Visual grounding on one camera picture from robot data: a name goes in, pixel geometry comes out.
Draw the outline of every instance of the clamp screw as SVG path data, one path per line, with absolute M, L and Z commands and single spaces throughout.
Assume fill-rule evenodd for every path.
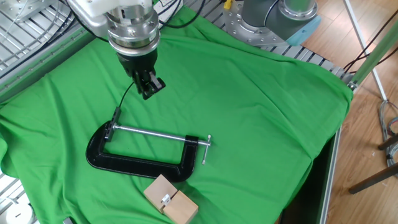
M 207 141 L 208 141 L 208 142 L 210 142 L 210 138 L 211 138 L 211 135 L 209 135 L 208 138 L 207 138 Z M 205 155 L 203 156 L 203 160 L 202 160 L 202 162 L 201 162 L 202 165 L 205 165 L 205 163 L 206 163 L 206 156 L 207 156 L 207 150 L 208 150 L 208 148 L 209 148 L 209 146 L 206 146 Z

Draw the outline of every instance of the green cloth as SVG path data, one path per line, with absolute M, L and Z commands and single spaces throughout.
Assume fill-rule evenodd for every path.
M 174 23 L 194 13 L 183 8 Z M 203 18 L 164 29 L 155 65 L 166 88 L 127 94 L 120 123 L 206 139 L 177 188 L 192 223 L 273 223 L 313 159 L 341 126 L 352 91 L 319 66 L 246 45 Z M 145 198 L 152 179 L 95 169 L 85 152 L 131 83 L 109 44 L 95 40 L 0 109 L 1 169 L 18 177 L 41 224 L 171 223 Z M 113 154 L 177 163 L 182 142 L 116 131 Z

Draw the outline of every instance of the black cable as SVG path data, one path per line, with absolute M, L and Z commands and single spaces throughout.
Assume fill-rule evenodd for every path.
M 175 3 L 177 2 L 177 0 L 174 0 L 173 3 L 169 6 L 167 6 L 167 8 L 165 8 L 162 12 L 158 13 L 158 16 L 162 15 L 163 13 L 165 13 L 167 10 L 169 10 Z
M 378 66 L 378 65 L 380 65 L 381 63 L 383 63 L 384 61 L 386 61 L 389 57 L 391 57 L 393 54 L 395 54 L 396 52 L 398 51 L 398 47 L 395 49 L 395 50 L 393 50 L 389 55 L 387 55 L 385 58 L 383 58 L 380 62 L 378 62 L 377 64 L 376 64 L 376 66 Z
M 181 0 L 175 0 L 173 3 L 178 2 L 177 6 L 175 7 L 175 9 L 173 10 L 173 13 L 170 15 L 170 17 L 167 19 L 167 23 L 170 22 L 171 19 L 173 19 L 174 15 L 177 13 L 178 10 L 178 6 L 181 4 Z
M 123 103 L 124 97 L 126 96 L 127 92 L 130 90 L 130 88 L 133 86 L 133 84 L 134 84 L 134 82 L 132 82 L 132 83 L 129 85 L 129 87 L 127 88 L 127 90 L 124 92 L 123 97 L 122 97 L 122 100 L 120 101 L 120 104 L 119 104 L 119 107 L 120 107 L 120 108 L 122 107 L 122 103 Z
M 344 69 L 345 72 L 348 72 L 350 70 L 350 68 L 355 64 L 355 62 L 357 62 L 358 60 L 360 60 L 359 58 L 362 56 L 362 54 L 365 53 L 365 51 L 369 48 L 369 46 L 376 40 L 376 38 L 381 34 L 381 32 L 384 30 L 384 28 L 386 28 L 386 26 L 388 25 L 388 23 L 390 23 L 390 21 L 398 14 L 398 10 L 396 10 L 395 13 L 393 13 L 393 15 L 387 20 L 387 22 L 381 27 L 381 29 L 379 30 L 379 32 L 377 32 L 377 34 L 373 37 L 373 39 L 370 41 L 370 43 L 363 49 L 363 51 L 356 57 L 355 60 L 353 60 L 352 62 L 348 63 Z
M 33 56 L 37 55 L 39 52 L 41 52 L 44 48 L 48 47 L 52 42 L 58 40 L 63 34 L 66 33 L 66 31 L 68 30 L 68 28 L 71 26 L 72 23 L 69 24 L 69 26 L 60 34 L 55 36 L 56 33 L 59 33 L 62 30 L 62 27 L 68 22 L 70 16 L 72 16 L 71 12 L 69 12 L 69 15 L 67 16 L 67 19 L 64 20 L 64 22 L 61 24 L 61 26 L 57 29 L 57 31 L 55 31 L 54 35 L 51 36 L 51 38 L 44 43 L 39 49 L 37 49 L 33 54 L 29 55 L 27 58 L 25 58 L 24 60 L 22 60 L 21 62 L 18 62 L 18 64 L 15 66 L 15 68 L 19 67 L 20 65 L 22 65 L 23 63 L 25 63 L 26 61 L 28 61 L 29 59 L 31 59 Z M 9 74 L 10 72 L 12 72 L 13 69 L 8 70 L 8 72 L 6 72 L 2 77 L 5 77 L 7 74 Z
M 54 33 L 53 36 L 51 36 L 49 42 L 52 42 L 53 39 L 55 39 L 57 33 L 61 33 L 61 29 L 63 29 L 63 27 L 65 26 L 65 24 L 67 24 L 67 22 L 69 21 L 70 17 L 72 16 L 72 11 L 69 12 L 67 18 L 63 21 L 63 23 L 60 25 L 60 27 L 58 28 L 58 30 Z M 70 22 L 69 26 L 63 31 L 63 33 L 66 33 L 68 31 L 68 28 L 70 27 L 70 25 L 72 24 L 73 21 Z
M 202 2 L 201 2 L 201 4 L 200 4 L 200 8 L 199 8 L 197 14 L 196 14 L 190 21 L 188 21 L 188 22 L 185 23 L 185 24 L 175 26 L 175 25 L 170 25 L 169 21 L 163 22 L 163 21 L 159 20 L 159 22 L 160 22 L 160 24 L 162 24 L 163 26 L 167 26 L 167 27 L 174 28 L 174 29 L 184 28 L 184 27 L 190 25 L 192 22 L 194 22 L 194 21 L 199 17 L 199 15 L 200 15 L 200 13 L 201 13 L 203 7 L 205 7 L 205 2 L 206 2 L 206 0 L 202 0 Z
M 84 25 L 84 24 L 81 22 L 81 20 L 79 19 L 79 17 L 76 15 L 75 11 L 72 10 L 72 12 L 73 12 L 73 15 L 75 16 L 76 20 L 79 22 L 79 24 L 80 24 L 85 30 L 87 30 L 87 32 L 89 32 L 91 35 L 95 36 L 95 37 L 98 38 L 99 40 L 102 40 L 102 41 L 104 41 L 104 42 L 109 43 L 109 41 L 108 41 L 107 39 L 104 39 L 104 38 L 102 38 L 102 37 L 98 37 L 97 35 L 95 35 L 95 34 L 93 33 L 93 31 L 91 31 L 86 25 Z

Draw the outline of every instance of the metal grid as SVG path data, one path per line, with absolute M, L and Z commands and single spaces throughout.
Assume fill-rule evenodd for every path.
M 190 7 L 194 11 L 197 11 L 199 9 L 200 4 L 201 0 L 184 0 L 184 5 Z M 17 40 L 14 35 L 10 36 L 10 41 L 8 40 L 6 44 L 0 44 L 0 57 L 2 57 L 2 50 L 6 49 L 8 52 L 12 52 L 11 50 L 13 50 L 14 53 L 10 53 L 10 55 L 16 55 L 18 57 L 16 58 L 16 60 L 21 58 L 23 59 L 23 56 L 27 55 L 29 52 L 33 51 L 35 47 L 48 40 L 56 32 L 59 26 L 64 22 L 69 13 L 69 9 L 67 9 L 63 5 L 63 7 L 61 7 L 60 18 L 56 20 L 56 23 L 53 25 L 52 28 L 49 29 L 48 32 L 45 32 L 45 30 L 50 26 L 49 22 L 52 21 L 51 18 L 53 18 L 55 15 L 55 9 L 56 6 L 50 6 L 49 8 L 40 12 L 38 16 L 29 19 L 23 24 L 18 24 L 15 32 L 25 32 L 26 34 L 28 34 L 29 37 L 27 39 Z M 205 7 L 203 8 L 200 15 L 225 31 L 225 24 L 222 12 L 223 4 L 219 2 L 219 0 L 206 0 Z M 3 18 L 4 14 L 0 12 L 0 34 L 3 34 L 5 32 L 3 26 Z M 342 79 L 345 83 L 348 83 L 352 77 L 349 75 L 345 75 L 342 68 L 335 67 L 330 61 L 302 46 L 264 47 L 263 50 L 319 65 L 322 68 L 331 71 L 337 77 Z M 25 194 L 20 180 L 8 177 L 1 172 L 0 197 L 9 197 L 16 200 L 18 203 L 29 203 L 29 199 Z M 5 223 L 6 217 L 4 212 L 11 205 L 11 202 L 0 199 L 0 223 Z
M 11 26 L 13 19 L 0 11 L 0 77 L 19 62 L 40 49 L 59 30 L 70 13 L 69 7 L 58 2 L 40 11 L 30 19 Z

